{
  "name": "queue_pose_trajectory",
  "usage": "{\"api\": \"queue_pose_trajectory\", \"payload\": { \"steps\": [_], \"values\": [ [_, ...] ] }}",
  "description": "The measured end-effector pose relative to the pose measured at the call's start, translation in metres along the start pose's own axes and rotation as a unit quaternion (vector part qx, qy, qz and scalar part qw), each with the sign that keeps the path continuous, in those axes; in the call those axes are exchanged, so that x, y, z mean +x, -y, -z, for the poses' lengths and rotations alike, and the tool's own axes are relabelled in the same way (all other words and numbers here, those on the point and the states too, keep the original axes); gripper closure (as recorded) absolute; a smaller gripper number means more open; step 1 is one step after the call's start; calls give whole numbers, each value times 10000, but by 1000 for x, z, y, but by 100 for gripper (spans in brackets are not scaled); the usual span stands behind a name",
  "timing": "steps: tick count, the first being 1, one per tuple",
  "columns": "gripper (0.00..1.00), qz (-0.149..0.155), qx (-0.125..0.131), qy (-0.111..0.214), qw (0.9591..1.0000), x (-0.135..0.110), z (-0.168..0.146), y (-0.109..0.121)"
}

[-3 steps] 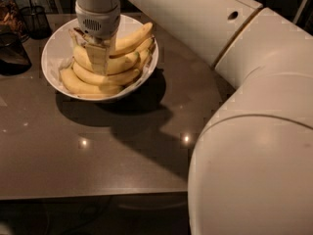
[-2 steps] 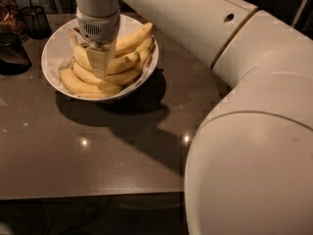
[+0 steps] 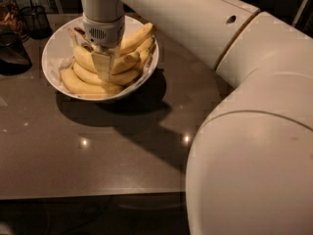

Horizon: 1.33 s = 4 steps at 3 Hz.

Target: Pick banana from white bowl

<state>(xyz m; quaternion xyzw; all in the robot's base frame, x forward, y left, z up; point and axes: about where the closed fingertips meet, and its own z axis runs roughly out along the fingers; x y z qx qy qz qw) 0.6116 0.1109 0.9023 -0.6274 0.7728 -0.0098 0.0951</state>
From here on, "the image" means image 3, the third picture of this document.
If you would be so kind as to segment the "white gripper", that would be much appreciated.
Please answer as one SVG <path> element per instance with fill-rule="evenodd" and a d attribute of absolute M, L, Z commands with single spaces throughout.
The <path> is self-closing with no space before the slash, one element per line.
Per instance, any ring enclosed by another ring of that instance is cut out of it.
<path fill-rule="evenodd" d="M 104 23 L 83 16 L 82 21 L 87 39 L 95 45 L 95 49 L 98 51 L 91 53 L 97 75 L 101 80 L 109 81 L 114 60 L 114 52 L 110 52 L 110 50 L 116 48 L 122 40 L 125 16 L 122 15 L 117 20 Z"/>

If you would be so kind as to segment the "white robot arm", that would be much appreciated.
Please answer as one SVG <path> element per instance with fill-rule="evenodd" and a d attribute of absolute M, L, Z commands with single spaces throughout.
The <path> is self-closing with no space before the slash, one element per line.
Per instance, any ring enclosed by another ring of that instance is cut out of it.
<path fill-rule="evenodd" d="M 96 43 L 130 7 L 232 87 L 191 146 L 191 235 L 313 235 L 313 39 L 239 0 L 81 1 Z"/>

